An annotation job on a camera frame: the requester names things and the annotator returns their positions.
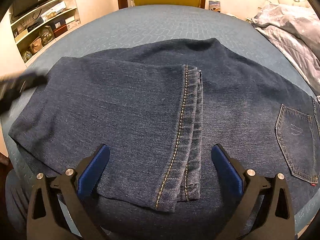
bag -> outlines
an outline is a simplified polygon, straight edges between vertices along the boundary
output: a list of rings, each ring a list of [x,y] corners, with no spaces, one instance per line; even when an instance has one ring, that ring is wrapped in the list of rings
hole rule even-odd
[[[24,63],[26,63],[31,57],[32,57],[32,54],[28,50],[22,53],[22,59]]]
[[[32,55],[36,54],[39,50],[43,48],[41,44],[41,38],[36,38],[29,46]]]
[[[41,37],[42,45],[47,45],[50,41],[54,39],[53,31],[50,26],[44,26],[40,32],[39,36]]]

blue gripper pad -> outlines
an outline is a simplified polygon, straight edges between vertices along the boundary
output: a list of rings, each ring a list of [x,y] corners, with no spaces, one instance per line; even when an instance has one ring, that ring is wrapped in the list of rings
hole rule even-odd
[[[80,199],[83,199],[91,194],[109,161],[109,157],[110,149],[107,145],[103,144],[78,179],[77,195]]]
[[[240,199],[244,193],[242,179],[218,145],[212,147],[211,159],[216,167],[219,182],[224,184],[230,194]]]

jeans back pocket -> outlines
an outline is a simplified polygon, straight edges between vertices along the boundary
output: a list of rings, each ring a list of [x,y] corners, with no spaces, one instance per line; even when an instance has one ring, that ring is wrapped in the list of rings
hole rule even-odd
[[[276,138],[293,176],[318,183],[316,140],[312,116],[281,105]]]

jeans pant leg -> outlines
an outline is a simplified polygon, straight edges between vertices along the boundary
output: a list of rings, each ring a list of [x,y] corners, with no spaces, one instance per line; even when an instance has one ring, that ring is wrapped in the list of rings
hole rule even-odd
[[[11,170],[5,182],[5,202],[8,219],[21,239],[27,238],[27,215],[30,195],[22,187],[14,170]]]

bed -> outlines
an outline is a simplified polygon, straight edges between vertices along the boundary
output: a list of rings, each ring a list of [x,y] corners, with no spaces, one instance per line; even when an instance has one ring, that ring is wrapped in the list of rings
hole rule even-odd
[[[284,55],[250,23],[225,14],[187,6],[139,6],[101,17],[57,41],[40,55],[28,70],[48,72],[63,56],[82,57],[105,49],[128,48],[178,38],[217,38],[230,50],[279,73],[316,98]],[[8,131],[31,95],[32,92],[25,93],[10,112],[1,117],[4,140],[14,169],[23,182],[29,185],[33,183],[35,176],[21,157],[14,141],[8,136]],[[310,222],[319,207],[320,190],[315,192],[314,197],[295,215],[296,233]]]

